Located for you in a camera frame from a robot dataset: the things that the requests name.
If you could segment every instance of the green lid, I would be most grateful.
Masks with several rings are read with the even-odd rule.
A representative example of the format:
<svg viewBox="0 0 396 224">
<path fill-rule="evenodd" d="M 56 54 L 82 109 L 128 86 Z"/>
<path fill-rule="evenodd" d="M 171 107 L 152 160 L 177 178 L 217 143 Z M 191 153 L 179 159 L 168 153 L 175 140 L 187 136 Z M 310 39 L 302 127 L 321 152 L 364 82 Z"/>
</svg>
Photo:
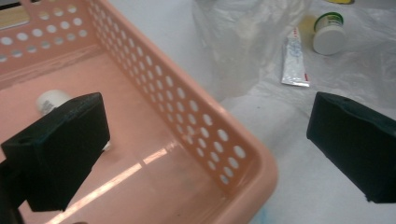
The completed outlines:
<svg viewBox="0 0 396 224">
<path fill-rule="evenodd" d="M 340 13 L 338 13 L 338 12 L 328 12 L 328 13 L 325 13 L 325 14 L 321 15 L 321 16 L 315 21 L 314 31 L 317 30 L 318 22 L 319 22 L 323 17 L 326 17 L 326 16 L 337 16 L 337 17 L 340 18 L 341 23 L 344 24 L 344 18 L 343 18 L 343 16 L 341 16 Z"/>
</svg>

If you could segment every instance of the plastic bag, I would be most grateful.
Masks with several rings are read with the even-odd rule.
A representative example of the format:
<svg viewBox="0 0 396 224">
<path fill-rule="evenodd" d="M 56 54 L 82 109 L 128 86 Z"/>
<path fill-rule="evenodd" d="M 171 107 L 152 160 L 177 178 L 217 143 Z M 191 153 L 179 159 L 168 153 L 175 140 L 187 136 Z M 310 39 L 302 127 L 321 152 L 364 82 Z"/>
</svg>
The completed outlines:
<svg viewBox="0 0 396 224">
<path fill-rule="evenodd" d="M 223 97 L 246 93 L 274 69 L 311 0 L 194 0 L 193 17 L 215 62 Z"/>
</svg>

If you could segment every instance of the basket bottom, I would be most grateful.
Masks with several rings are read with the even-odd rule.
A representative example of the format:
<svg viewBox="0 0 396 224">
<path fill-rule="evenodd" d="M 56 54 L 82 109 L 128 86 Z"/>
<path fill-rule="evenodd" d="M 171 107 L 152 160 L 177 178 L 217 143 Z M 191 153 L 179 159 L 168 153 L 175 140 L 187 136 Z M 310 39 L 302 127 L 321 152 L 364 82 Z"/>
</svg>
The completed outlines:
<svg viewBox="0 0 396 224">
<path fill-rule="evenodd" d="M 230 200 L 104 53 L 0 90 L 1 142 L 40 118 L 35 99 L 52 89 L 101 92 L 112 146 L 64 213 L 24 203 L 26 223 L 196 223 Z"/>
</svg>

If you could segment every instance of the basket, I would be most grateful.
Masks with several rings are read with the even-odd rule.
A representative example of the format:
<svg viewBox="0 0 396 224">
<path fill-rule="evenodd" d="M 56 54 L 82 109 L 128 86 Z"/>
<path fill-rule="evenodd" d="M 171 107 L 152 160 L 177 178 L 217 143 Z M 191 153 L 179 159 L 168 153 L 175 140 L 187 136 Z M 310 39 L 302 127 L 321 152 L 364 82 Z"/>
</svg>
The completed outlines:
<svg viewBox="0 0 396 224">
<path fill-rule="evenodd" d="M 0 31 L 0 140 L 39 119 L 35 99 L 99 91 L 112 148 L 65 212 L 26 223 L 246 223 L 272 194 L 269 150 L 106 0 L 21 0 Z"/>
</svg>

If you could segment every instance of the black foam pad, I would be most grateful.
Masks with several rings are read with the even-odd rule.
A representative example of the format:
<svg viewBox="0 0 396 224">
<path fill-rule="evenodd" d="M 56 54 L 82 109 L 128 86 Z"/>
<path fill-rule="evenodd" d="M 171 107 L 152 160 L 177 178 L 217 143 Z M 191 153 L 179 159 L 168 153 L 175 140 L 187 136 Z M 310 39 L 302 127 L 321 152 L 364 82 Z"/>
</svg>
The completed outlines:
<svg viewBox="0 0 396 224">
<path fill-rule="evenodd" d="M 396 121 L 355 101 L 318 92 L 310 139 L 375 203 L 396 203 Z"/>
<path fill-rule="evenodd" d="M 33 211 L 65 210 L 110 138 L 100 93 L 74 98 L 17 133 L 2 149 L 21 171 Z"/>
</svg>

